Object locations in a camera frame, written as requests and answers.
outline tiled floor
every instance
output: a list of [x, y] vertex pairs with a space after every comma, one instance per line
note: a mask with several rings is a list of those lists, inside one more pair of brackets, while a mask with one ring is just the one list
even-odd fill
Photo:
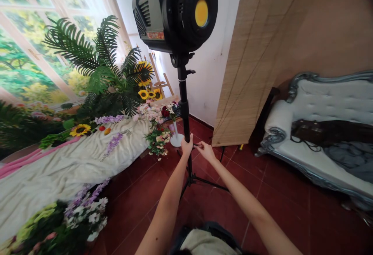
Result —
[[[193, 119], [190, 125], [195, 141], [210, 141], [210, 129]], [[274, 157], [255, 158], [250, 147], [251, 144], [245, 145], [242, 151], [227, 147], [222, 163], [258, 198], [303, 254], [373, 254], [372, 230], [354, 212], [340, 206], [343, 196], [312, 185], [294, 168]], [[108, 185], [108, 225], [100, 233], [91, 255], [135, 253], [179, 161], [176, 149], [169, 145], [169, 150], [169, 155], [159, 162], [149, 155], [137, 159]], [[221, 148], [215, 150], [220, 156]], [[197, 152], [193, 153], [193, 171], [223, 185]], [[229, 193], [205, 184], [187, 188], [174, 234], [183, 225], [196, 227], [209, 220], [229, 230], [244, 250], [267, 254], [259, 235]]]

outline brown wall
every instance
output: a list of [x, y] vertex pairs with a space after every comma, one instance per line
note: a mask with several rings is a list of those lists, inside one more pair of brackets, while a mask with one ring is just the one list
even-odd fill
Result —
[[370, 69], [372, 49], [371, 0], [240, 0], [213, 145], [247, 143], [272, 86]]
[[315, 0], [274, 86], [282, 92], [298, 72], [340, 76], [373, 69], [372, 0]]

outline white sofa cushion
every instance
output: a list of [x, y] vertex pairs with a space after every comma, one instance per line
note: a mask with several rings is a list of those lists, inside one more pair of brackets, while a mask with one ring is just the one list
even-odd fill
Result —
[[303, 165], [309, 171], [342, 188], [359, 192], [373, 199], [372, 183], [361, 180], [346, 172], [333, 162], [323, 150], [315, 152], [309, 149], [305, 143], [295, 143], [291, 140], [286, 140], [274, 152]]
[[298, 82], [293, 120], [345, 120], [373, 125], [372, 83], [355, 80], [343, 83]]

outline white wall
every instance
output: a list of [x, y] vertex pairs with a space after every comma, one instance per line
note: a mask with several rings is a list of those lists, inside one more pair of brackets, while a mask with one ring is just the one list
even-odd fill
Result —
[[[138, 37], [132, 12], [132, 0], [117, 1], [132, 46], [136, 46], [137, 43], [143, 55], [148, 56], [150, 50]], [[219, 0], [218, 17], [214, 31], [201, 48], [195, 51], [194, 57], [189, 60], [186, 66], [187, 69], [196, 71], [195, 74], [188, 76], [186, 82], [190, 114], [212, 126], [218, 109], [239, 1]], [[161, 80], [163, 79], [162, 70], [164, 70], [174, 93], [179, 94], [177, 69], [172, 66], [169, 54], [161, 52], [159, 56], [156, 66], [160, 70]]]

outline hand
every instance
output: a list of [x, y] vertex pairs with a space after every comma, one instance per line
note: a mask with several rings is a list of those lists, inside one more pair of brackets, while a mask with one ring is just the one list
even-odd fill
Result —
[[216, 160], [215, 153], [214, 153], [212, 146], [207, 144], [206, 142], [201, 141], [197, 143], [196, 149], [210, 163]]
[[190, 141], [186, 142], [185, 137], [181, 141], [181, 150], [183, 151], [183, 155], [190, 155], [193, 149], [193, 134], [190, 134]]

